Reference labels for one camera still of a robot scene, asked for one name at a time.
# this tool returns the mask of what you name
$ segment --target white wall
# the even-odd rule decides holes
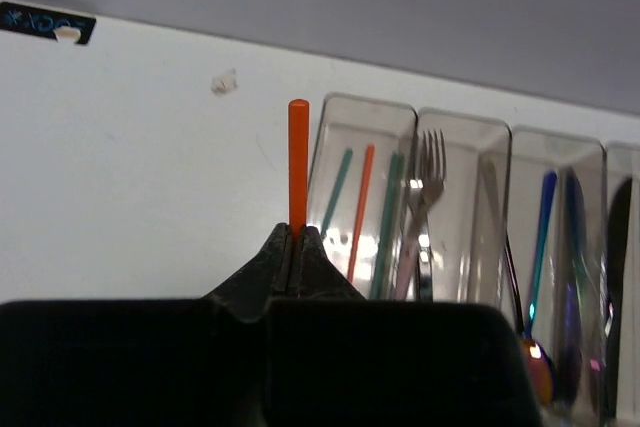
[[[638,0],[34,0],[640,112]]]

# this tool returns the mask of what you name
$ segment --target blue spoon handle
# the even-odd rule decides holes
[[[525,329],[525,335],[531,336],[533,330],[533,322],[536,318],[536,310],[538,307],[538,294],[540,292],[540,279],[542,278],[542,266],[544,264],[544,247],[547,241],[547,233],[549,231],[549,219],[551,217],[551,206],[553,205],[553,196],[556,191],[558,182],[558,174],[549,171],[542,179],[542,191],[540,194],[540,213],[538,216],[538,238],[536,240],[536,251],[533,260],[533,279],[531,282],[531,294],[529,296],[529,321]]]

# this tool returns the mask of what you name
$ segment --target green straw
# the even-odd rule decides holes
[[[393,221],[394,199],[396,198],[398,180],[402,175],[404,158],[395,152],[391,156],[389,163],[389,176],[387,177],[387,189],[384,194],[384,205],[382,208],[382,220],[380,221],[380,242],[378,243],[378,254],[373,269],[373,280],[371,281],[371,292],[369,298],[377,300],[381,297],[382,281],[385,274],[385,263],[389,241],[391,240],[391,227]]]
[[[333,184],[333,190],[331,191],[331,197],[329,198],[329,205],[327,205],[327,212],[322,219],[322,228],[320,229],[320,238],[324,239],[327,235],[327,229],[331,223],[331,218],[336,210],[338,204],[338,198],[340,197],[340,191],[344,185],[344,179],[347,177],[349,171],[349,164],[351,164],[351,157],[353,156],[353,149],[347,149],[342,156],[342,163],[340,164],[340,170],[338,170],[338,176],[336,177],[336,183]]]

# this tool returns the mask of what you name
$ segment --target black label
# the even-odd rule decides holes
[[[82,15],[56,12],[12,2],[0,3],[0,30],[57,40],[55,29],[70,27],[80,31],[78,45],[87,45],[96,19]]]

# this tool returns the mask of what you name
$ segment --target knife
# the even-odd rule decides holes
[[[607,418],[616,417],[618,403],[618,368],[620,364],[620,328],[622,326],[622,291],[624,264],[629,235],[629,209],[633,179],[627,177],[613,197],[607,223],[607,310],[609,333],[606,339],[604,408]]]
[[[572,406],[580,389],[583,363],[583,329],[586,325],[585,298],[587,291],[596,288],[589,278],[585,261],[587,234],[584,195],[580,181],[573,169],[563,173],[564,222],[561,229],[564,242],[560,242],[559,261],[556,272],[556,301],[559,312],[556,319],[556,362],[558,367],[558,400],[565,406]],[[590,384],[598,385],[597,378],[590,376]]]

